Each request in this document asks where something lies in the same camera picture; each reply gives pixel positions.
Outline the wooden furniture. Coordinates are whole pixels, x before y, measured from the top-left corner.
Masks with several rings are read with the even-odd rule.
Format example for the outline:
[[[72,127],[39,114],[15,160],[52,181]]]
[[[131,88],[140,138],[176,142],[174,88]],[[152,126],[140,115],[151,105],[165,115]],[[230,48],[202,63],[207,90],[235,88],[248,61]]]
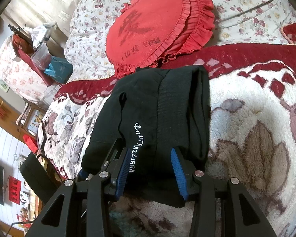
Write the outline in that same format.
[[[21,113],[17,112],[12,106],[10,106],[0,97],[0,127],[7,133],[9,133],[10,135],[22,142],[24,142],[24,135],[36,138],[36,135],[31,134],[26,129],[26,126],[30,123],[30,120],[34,115],[35,110],[40,111],[43,115],[45,115],[46,113],[46,110],[40,108],[36,104],[33,104],[32,102],[29,102],[27,100],[25,100],[25,102],[30,106],[30,111],[25,119],[24,125],[19,125],[16,123],[16,121],[21,115]]]

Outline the cream curtain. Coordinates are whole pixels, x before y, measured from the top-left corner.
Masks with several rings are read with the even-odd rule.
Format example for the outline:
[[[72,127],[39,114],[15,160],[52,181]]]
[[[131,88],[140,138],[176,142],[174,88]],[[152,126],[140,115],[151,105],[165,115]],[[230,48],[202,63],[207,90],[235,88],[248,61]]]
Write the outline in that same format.
[[[4,21],[20,27],[35,28],[44,23],[56,23],[69,35],[70,22],[80,0],[11,0],[1,14]]]

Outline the black bag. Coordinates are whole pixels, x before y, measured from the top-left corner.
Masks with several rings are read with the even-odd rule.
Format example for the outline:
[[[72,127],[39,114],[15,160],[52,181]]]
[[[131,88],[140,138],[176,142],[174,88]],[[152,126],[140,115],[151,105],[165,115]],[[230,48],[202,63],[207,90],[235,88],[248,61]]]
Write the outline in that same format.
[[[52,167],[49,167],[50,171],[45,170],[32,152],[20,166],[22,177],[44,204],[47,204],[61,185],[60,181],[55,179],[55,170]]]

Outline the red heart cushion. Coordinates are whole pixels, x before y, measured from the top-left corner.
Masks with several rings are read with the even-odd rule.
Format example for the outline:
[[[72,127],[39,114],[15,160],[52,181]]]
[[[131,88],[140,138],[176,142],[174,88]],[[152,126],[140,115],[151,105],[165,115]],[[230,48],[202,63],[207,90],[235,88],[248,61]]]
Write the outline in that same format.
[[[201,50],[213,34],[213,8],[212,0],[131,0],[106,38],[115,76]]]

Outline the dark red bag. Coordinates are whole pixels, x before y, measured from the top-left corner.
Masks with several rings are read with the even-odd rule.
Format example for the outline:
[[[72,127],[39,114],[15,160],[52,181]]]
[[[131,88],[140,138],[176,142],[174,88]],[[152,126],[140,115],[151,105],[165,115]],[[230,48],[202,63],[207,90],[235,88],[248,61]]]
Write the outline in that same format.
[[[54,83],[54,80],[43,73],[43,71],[39,69],[31,59],[31,56],[34,54],[33,47],[17,34],[13,34],[11,40],[16,56],[21,58],[21,60],[23,60],[33,71],[35,71],[47,87],[51,86]]]

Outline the black pants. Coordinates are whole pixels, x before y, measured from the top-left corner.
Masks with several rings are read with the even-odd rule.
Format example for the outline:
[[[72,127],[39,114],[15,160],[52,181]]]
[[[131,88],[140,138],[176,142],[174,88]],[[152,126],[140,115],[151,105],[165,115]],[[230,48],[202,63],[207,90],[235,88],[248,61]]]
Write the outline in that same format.
[[[201,65],[147,68],[120,79],[104,103],[82,169],[100,171],[117,139],[131,151],[125,193],[183,207],[188,193],[177,151],[203,169],[209,149],[209,79]]]

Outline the small-flower quilt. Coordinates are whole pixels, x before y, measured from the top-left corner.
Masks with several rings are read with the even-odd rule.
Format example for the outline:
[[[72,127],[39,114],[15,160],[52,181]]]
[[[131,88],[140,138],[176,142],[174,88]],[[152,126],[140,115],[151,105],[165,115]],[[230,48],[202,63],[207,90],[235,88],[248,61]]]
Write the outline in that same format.
[[[123,77],[206,46],[282,44],[288,0],[81,0],[70,23],[69,81]]]

